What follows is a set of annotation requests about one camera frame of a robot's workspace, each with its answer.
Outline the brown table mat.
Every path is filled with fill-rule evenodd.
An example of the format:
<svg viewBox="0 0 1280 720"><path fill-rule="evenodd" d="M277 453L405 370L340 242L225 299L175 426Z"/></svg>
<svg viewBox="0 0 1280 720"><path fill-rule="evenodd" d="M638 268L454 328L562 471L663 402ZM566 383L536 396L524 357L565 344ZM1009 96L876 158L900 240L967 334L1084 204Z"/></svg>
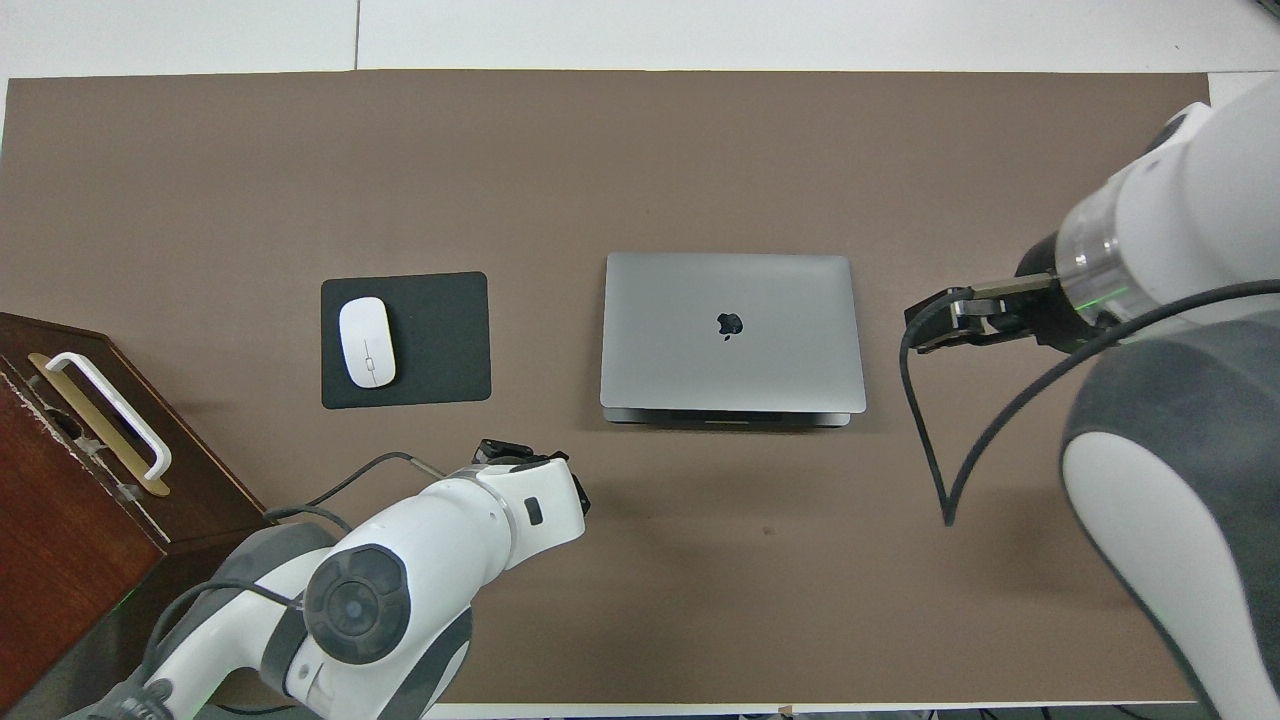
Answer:
<svg viewBox="0 0 1280 720"><path fill-rule="evenodd" d="M571 457L575 542L476 600L442 715L1069 702L1190 691L1059 480L1084 372L1002 432L956 524L902 311L1012 274L1202 74L343 72L12 82L0 311L109 336L265 505L486 437ZM599 406L613 251L840 255L868 410L667 430ZM324 281L481 272L492 395L326 409Z"/></svg>

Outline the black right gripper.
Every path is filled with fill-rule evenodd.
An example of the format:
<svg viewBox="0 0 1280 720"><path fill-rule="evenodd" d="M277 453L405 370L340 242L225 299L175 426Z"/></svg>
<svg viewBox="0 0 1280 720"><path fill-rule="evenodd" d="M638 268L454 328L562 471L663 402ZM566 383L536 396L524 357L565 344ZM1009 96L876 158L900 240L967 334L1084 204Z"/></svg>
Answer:
<svg viewBox="0 0 1280 720"><path fill-rule="evenodd" d="M1021 256L1015 277L1056 275L1057 234L1030 246ZM943 288L905 310L905 327L915 327L915 352L931 354L957 346L988 346L1012 341L1012 333L1029 336L1038 345L1062 354L1076 350L1076 314L1060 286L1016 293L1005 300L1000 329L986 318L1001 313L1000 299L978 299L970 288Z"/></svg>

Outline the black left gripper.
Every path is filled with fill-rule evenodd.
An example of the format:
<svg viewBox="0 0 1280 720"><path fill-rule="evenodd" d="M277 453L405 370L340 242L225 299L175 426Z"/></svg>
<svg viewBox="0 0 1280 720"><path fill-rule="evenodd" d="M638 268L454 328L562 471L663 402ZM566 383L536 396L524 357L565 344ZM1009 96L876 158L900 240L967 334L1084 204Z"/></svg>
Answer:
<svg viewBox="0 0 1280 720"><path fill-rule="evenodd" d="M502 439L481 439L474 454L474 464L485 465L521 465L539 468L541 465L547 465L548 462L567 462L568 460L570 457L567 455L538 455L526 445L518 445ZM570 471L570 477L573 482L581 514L586 516L591 509L591 500L589 498L582 482L579 479L579 475Z"/></svg>

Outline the silver grey laptop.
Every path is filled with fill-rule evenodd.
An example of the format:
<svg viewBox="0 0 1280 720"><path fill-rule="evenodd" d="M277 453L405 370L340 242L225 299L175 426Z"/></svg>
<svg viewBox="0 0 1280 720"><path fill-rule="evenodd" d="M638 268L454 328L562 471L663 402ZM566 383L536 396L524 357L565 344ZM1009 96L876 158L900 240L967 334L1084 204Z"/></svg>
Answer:
<svg viewBox="0 0 1280 720"><path fill-rule="evenodd" d="M867 410L845 256L612 252L602 332L616 424L845 427Z"/></svg>

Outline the dark brown wooden box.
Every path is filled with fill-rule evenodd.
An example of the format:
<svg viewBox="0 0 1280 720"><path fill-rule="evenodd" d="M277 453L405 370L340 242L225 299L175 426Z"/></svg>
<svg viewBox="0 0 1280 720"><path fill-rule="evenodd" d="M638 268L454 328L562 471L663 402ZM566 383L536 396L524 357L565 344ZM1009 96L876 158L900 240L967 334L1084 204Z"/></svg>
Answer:
<svg viewBox="0 0 1280 720"><path fill-rule="evenodd" d="M145 492L28 360L83 354L172 450ZM58 720L140 664L160 612L207 580L262 505L105 336L0 313L0 720Z"/></svg>

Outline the white computer mouse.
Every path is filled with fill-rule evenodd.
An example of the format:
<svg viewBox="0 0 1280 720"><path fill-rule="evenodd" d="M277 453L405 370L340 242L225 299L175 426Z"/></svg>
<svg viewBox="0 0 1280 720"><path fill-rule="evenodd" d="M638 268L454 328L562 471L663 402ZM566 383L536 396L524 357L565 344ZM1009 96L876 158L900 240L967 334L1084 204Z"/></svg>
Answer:
<svg viewBox="0 0 1280 720"><path fill-rule="evenodd" d="M346 302L338 313L340 352L349 380L361 389L376 389L397 378L390 318L381 299L364 296Z"/></svg>

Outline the black mouse pad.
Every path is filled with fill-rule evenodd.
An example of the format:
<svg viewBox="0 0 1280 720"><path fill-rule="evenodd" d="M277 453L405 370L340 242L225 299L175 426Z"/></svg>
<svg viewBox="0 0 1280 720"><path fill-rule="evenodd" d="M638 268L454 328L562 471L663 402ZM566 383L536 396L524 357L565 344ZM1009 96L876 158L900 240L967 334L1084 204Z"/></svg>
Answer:
<svg viewBox="0 0 1280 720"><path fill-rule="evenodd" d="M397 378L376 389L346 374L338 336L340 307L374 296L387 305ZM483 401L492 395L488 278L481 272L324 281L321 402L326 409L393 407Z"/></svg>

